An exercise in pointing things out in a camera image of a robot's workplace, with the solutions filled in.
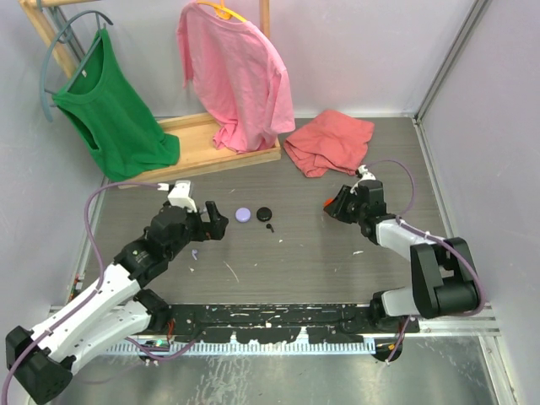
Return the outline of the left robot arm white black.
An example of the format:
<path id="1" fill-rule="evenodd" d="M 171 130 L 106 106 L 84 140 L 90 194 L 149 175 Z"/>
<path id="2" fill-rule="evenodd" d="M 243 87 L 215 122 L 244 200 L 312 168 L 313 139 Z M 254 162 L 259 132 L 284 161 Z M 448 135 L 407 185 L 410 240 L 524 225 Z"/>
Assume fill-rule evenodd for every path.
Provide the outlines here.
<path id="1" fill-rule="evenodd" d="M 189 243 L 224 238 L 229 220 L 213 201 L 206 209 L 203 220 L 197 210 L 165 203 L 83 293 L 30 330 L 15 327 L 6 336 L 8 378 L 46 404 L 114 342 L 144 330 L 162 333 L 169 306 L 147 286 Z"/>

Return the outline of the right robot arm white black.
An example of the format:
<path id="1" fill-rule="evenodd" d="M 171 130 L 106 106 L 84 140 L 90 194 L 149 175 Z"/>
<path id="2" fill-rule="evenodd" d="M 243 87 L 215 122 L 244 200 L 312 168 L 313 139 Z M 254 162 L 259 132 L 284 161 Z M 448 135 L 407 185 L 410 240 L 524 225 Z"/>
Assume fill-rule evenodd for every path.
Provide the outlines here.
<path id="1" fill-rule="evenodd" d="M 324 212 L 342 223 L 357 224 L 364 238 L 410 264 L 410 286 L 373 294 L 368 319 L 377 331 L 389 332 L 410 317 L 474 316 L 485 307 L 467 242 L 432 235 L 388 213 L 380 181 L 343 186 L 327 200 Z"/>

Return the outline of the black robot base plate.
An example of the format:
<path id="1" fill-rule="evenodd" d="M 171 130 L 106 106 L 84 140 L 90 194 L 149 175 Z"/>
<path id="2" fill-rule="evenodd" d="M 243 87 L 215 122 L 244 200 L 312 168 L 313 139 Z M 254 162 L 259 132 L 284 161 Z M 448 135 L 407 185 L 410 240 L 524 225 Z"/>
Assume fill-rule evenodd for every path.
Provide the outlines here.
<path id="1" fill-rule="evenodd" d="M 139 336 L 170 334 L 175 342 L 191 340 L 242 344 L 292 343 L 306 332 L 308 343 L 362 343 L 370 334 L 394 337 L 404 325 L 399 317 L 379 317 L 356 304 L 172 305 L 160 324 Z"/>

